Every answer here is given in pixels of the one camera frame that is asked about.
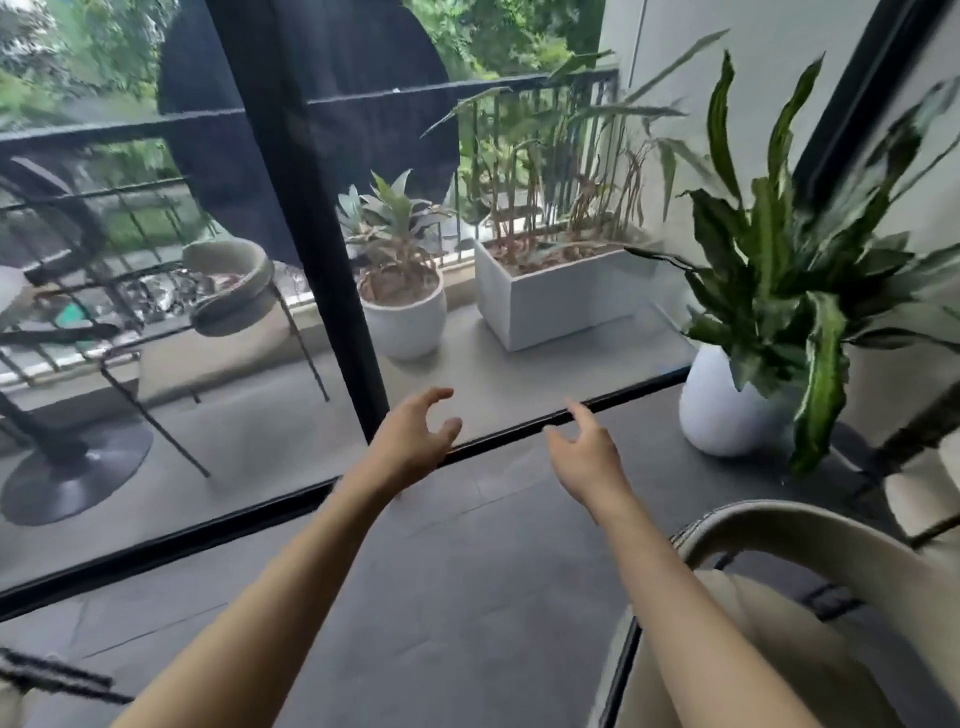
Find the hand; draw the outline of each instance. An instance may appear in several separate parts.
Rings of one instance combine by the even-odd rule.
[[[556,427],[545,428],[550,462],[566,491],[596,520],[596,509],[634,494],[610,433],[582,404],[565,402],[580,427],[580,436],[570,441]]]
[[[383,484],[391,496],[433,473],[457,439],[464,426],[459,417],[444,422],[439,432],[431,432],[426,426],[427,410],[451,397],[453,390],[448,387],[411,395],[380,424],[361,468]]]

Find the agave plant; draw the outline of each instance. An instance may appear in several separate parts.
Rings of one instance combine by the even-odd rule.
[[[370,270],[361,282],[361,292],[371,301],[388,303],[398,288],[414,299],[429,293],[439,279],[432,256],[443,251],[443,236],[437,230],[453,212],[429,200],[407,197],[407,170],[387,183],[375,172],[372,194],[361,195],[354,185],[340,195],[337,217],[344,241],[366,254]],[[379,285],[390,277],[394,284]]]
[[[816,61],[804,71],[783,108],[770,138],[768,174],[752,181],[753,203],[748,205],[727,142],[734,70],[725,54],[710,100],[708,138],[716,174],[729,197],[704,189],[686,193],[708,266],[657,256],[684,270],[703,307],[702,312],[691,310],[685,333],[723,348],[737,389],[749,382],[768,398],[783,387],[804,390],[794,422],[791,467],[796,473],[812,470],[828,451],[846,403],[846,345],[897,349],[925,341],[960,351],[958,343],[883,324],[891,311],[923,301],[933,286],[960,272],[960,244],[920,256],[906,250],[907,232],[875,235],[893,201],[932,168],[900,182],[933,120],[953,103],[960,79],[935,85],[897,119],[828,209],[814,215],[794,198],[787,158],[793,119],[820,67]]]

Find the leafy green plant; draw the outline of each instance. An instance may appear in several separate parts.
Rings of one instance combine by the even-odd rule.
[[[694,152],[685,141],[654,132],[655,126],[661,119],[686,116],[683,111],[677,108],[677,103],[665,107],[649,106],[643,103],[643,99],[675,71],[706,51],[729,31],[728,29],[703,36],[650,81],[631,91],[623,99],[610,104],[581,109],[570,120],[571,124],[577,124],[590,119],[604,119],[604,126],[610,130],[611,139],[615,139],[614,148],[628,159],[628,169],[633,174],[628,182],[636,187],[632,191],[632,196],[636,198],[637,205],[640,204],[638,189],[642,185],[643,164],[648,158],[656,158],[660,162],[663,177],[664,221],[666,221],[667,214],[670,211],[670,201],[673,199],[673,186],[677,176],[678,160],[689,165],[707,185],[715,186],[716,179],[710,171],[709,162]],[[628,137],[631,120],[638,121],[640,128],[643,129],[643,137],[638,144]],[[631,191],[625,190],[624,196],[628,194],[631,194]],[[639,223],[642,224],[644,217],[642,208],[637,208],[636,205],[621,206],[621,210],[629,211],[631,214],[636,213]]]
[[[627,239],[632,229],[642,227],[644,222],[640,191],[643,165],[651,156],[660,160],[667,185],[664,219],[678,160],[690,164],[704,179],[715,183],[708,162],[683,141],[653,134],[657,120],[684,116],[684,113],[676,105],[650,107],[641,102],[660,82],[725,33],[701,38],[651,81],[615,103],[582,109],[569,103],[556,103],[546,109],[526,109],[508,85],[497,85],[462,99],[431,125],[424,135],[454,118],[459,119],[462,129],[465,125],[472,127],[467,164],[461,164],[458,174],[458,194],[461,201],[467,202],[473,215],[471,222],[491,225],[494,256],[510,270],[522,273],[550,262],[570,260],[571,255],[593,255],[590,248],[597,242]],[[572,89],[578,73],[611,53],[569,56],[554,68],[548,83]],[[582,94],[567,92],[568,99],[579,95]],[[498,143],[494,145],[480,136],[479,120],[490,104],[497,113],[498,109],[510,105],[510,99],[524,112],[512,125],[500,127]],[[632,148],[627,138],[628,119],[638,120],[646,133],[637,148]],[[603,125],[610,132],[612,156],[626,159],[627,175],[620,185],[613,180],[616,165],[605,166],[602,154],[596,149],[584,148],[585,126],[591,123]],[[567,198],[572,199],[572,206],[561,210],[564,194],[558,192],[558,187],[573,181],[576,184]],[[516,221],[521,218],[523,226],[517,231]],[[546,236],[551,237],[546,241],[548,244],[537,240]],[[568,250],[557,255],[562,249]]]
[[[387,183],[373,174],[371,195],[355,186],[339,196],[337,217],[348,245],[366,255],[369,269],[360,282],[365,299],[386,305],[419,301],[437,286],[432,255],[443,249],[443,237],[428,233],[452,213],[428,200],[407,197],[407,170]]]
[[[845,346],[898,349],[924,341],[960,352],[960,343],[883,322],[902,304],[923,301],[934,286],[960,272],[960,244],[920,256],[906,250],[909,233],[875,235],[892,202],[916,182],[915,177],[900,184],[930,125],[953,103],[960,78],[935,85],[895,121],[832,204],[814,215],[795,199],[787,159],[791,124],[820,67],[816,61],[804,71],[780,113],[768,147],[768,174],[751,182],[750,205],[727,141],[734,70],[725,54],[709,104],[708,137],[728,195],[713,196],[705,189],[686,193],[708,266],[656,255],[683,269],[703,307],[691,310],[685,333],[723,348],[737,389],[750,383],[767,398],[784,387],[803,390],[791,459],[796,473],[812,470],[828,451],[846,402]]]

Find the chair backrest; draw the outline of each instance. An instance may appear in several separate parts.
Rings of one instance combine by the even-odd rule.
[[[231,336],[260,321],[277,304],[274,263],[250,240],[224,237],[191,243],[183,248],[183,265],[205,276],[239,277],[194,306],[190,321],[202,336]]]
[[[889,619],[960,707],[960,580],[898,541],[823,508],[755,500],[694,523],[677,549],[692,568],[715,553],[763,551],[846,586]]]

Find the black door frame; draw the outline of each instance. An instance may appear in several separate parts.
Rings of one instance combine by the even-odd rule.
[[[822,209],[896,97],[953,0],[879,0],[797,162],[797,190]]]
[[[880,0],[795,172],[798,188],[815,205],[828,200],[856,159],[950,4],[950,0]],[[306,107],[284,50],[276,7],[273,0],[207,0],[207,5],[369,441],[389,405],[334,207],[318,204],[331,198],[324,189],[322,163],[307,141]],[[586,404],[597,412],[609,409],[681,384],[688,371],[682,368]],[[444,465],[569,421],[565,411],[552,412],[466,443],[454,449]],[[310,513],[335,481],[316,483],[13,587],[0,593],[0,621]]]

